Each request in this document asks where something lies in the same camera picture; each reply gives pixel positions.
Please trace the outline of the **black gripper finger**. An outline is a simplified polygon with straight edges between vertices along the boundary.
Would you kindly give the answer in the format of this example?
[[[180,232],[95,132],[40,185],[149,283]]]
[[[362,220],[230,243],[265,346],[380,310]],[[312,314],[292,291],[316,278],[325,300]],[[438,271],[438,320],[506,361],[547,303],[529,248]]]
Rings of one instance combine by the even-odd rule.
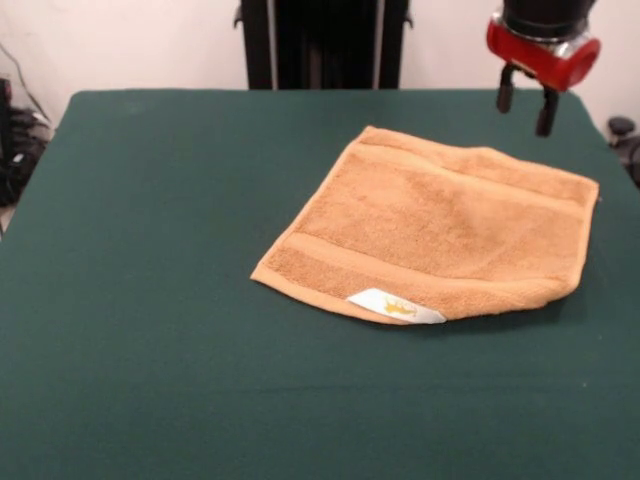
[[[507,114],[511,110],[515,89],[513,76],[516,71],[517,67],[512,63],[506,63],[501,71],[496,108],[502,114]]]
[[[559,93],[556,90],[545,86],[543,94],[544,104],[537,119],[536,135],[538,137],[549,137],[553,129],[559,105]]]

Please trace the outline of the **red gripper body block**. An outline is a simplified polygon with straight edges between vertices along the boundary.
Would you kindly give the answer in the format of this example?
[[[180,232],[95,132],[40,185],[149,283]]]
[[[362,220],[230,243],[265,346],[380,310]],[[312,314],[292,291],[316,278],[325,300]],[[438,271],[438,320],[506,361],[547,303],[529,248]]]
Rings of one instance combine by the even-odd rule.
[[[601,52],[601,41],[589,31],[560,43],[518,36],[506,26],[500,12],[495,12],[489,21],[487,45],[498,58],[559,92],[582,82]]]

